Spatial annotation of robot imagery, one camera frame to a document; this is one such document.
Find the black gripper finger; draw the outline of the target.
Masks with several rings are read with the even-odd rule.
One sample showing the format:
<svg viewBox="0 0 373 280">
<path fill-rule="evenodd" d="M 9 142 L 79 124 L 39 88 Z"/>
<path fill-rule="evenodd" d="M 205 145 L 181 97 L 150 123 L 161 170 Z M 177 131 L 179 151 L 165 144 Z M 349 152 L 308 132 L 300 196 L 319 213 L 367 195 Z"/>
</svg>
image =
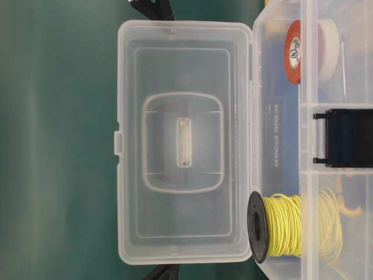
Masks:
<svg viewBox="0 0 373 280">
<path fill-rule="evenodd" d="M 150 20 L 174 20 L 169 0 L 139 1 L 142 14 Z"/>
<path fill-rule="evenodd" d="M 178 280 L 178 264 L 163 264 L 153 268 L 144 280 Z"/>
</svg>

